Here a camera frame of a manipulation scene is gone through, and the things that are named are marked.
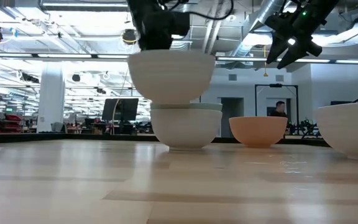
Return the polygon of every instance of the person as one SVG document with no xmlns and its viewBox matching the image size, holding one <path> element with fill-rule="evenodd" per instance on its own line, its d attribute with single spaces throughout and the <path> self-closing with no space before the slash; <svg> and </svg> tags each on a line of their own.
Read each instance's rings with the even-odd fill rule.
<svg viewBox="0 0 358 224">
<path fill-rule="evenodd" d="M 279 116 L 279 117 L 287 117 L 285 114 L 285 103 L 282 101 L 278 101 L 276 103 L 276 109 L 270 112 L 269 116 Z"/>
</svg>

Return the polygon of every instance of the door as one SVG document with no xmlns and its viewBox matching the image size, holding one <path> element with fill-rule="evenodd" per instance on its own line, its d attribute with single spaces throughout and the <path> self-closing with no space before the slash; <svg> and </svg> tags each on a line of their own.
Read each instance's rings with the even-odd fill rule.
<svg viewBox="0 0 358 224">
<path fill-rule="evenodd" d="M 234 138 L 230 129 L 229 118 L 244 115 L 244 99 L 243 98 L 221 98 L 222 107 L 222 125 L 221 137 Z"/>
</svg>

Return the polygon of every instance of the ceramic bowl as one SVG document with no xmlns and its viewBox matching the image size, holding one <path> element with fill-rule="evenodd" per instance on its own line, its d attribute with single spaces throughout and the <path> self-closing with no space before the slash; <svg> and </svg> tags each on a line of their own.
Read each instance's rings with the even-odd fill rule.
<svg viewBox="0 0 358 224">
<path fill-rule="evenodd" d="M 218 110 L 151 110 L 150 115 L 158 140 L 176 150 L 207 146 L 218 134 L 222 119 Z"/>
<path fill-rule="evenodd" d="M 201 110 L 217 110 L 222 111 L 221 103 L 188 103 L 180 105 L 160 105 L 152 103 L 150 108 L 152 110 L 166 110 L 166 109 L 201 109 Z"/>
<path fill-rule="evenodd" d="M 287 128 L 287 118 L 238 117 L 230 118 L 234 137 L 247 147 L 270 147 L 281 140 Z"/>
<path fill-rule="evenodd" d="M 320 108 L 316 118 L 324 140 L 348 158 L 358 160 L 358 103 Z"/>
<path fill-rule="evenodd" d="M 146 50 L 129 56 L 137 91 L 158 104 L 187 104 L 209 87 L 215 58 L 198 51 Z"/>
</svg>

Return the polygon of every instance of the white column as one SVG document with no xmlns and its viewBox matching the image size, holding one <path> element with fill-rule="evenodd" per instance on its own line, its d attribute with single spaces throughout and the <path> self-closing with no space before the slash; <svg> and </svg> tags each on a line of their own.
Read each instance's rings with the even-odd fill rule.
<svg viewBox="0 0 358 224">
<path fill-rule="evenodd" d="M 65 79 L 61 62 L 44 62 L 41 76 L 37 132 L 51 131 L 51 124 L 63 122 Z"/>
</svg>

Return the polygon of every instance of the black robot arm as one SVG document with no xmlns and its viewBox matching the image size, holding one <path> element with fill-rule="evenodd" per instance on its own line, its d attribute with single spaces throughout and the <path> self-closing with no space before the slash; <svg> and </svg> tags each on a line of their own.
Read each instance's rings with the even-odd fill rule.
<svg viewBox="0 0 358 224">
<path fill-rule="evenodd" d="M 133 23 L 139 34 L 141 50 L 169 49 L 172 35 L 186 36 L 190 14 L 168 10 L 171 0 L 127 0 Z M 179 0 L 183 4 L 188 0 Z"/>
</svg>

